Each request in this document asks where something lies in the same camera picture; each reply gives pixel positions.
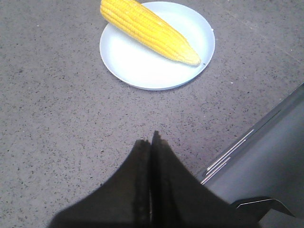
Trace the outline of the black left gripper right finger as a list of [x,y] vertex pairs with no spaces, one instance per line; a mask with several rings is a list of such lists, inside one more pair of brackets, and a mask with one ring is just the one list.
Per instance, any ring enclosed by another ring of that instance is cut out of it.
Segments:
[[240,212],[202,186],[184,167],[158,131],[151,151],[152,224],[155,228],[258,228]]

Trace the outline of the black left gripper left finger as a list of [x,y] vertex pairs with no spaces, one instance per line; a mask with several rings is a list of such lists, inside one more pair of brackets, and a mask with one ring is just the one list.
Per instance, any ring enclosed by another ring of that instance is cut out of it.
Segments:
[[150,152],[137,140],[121,167],[101,187],[59,212],[51,228],[148,228]]

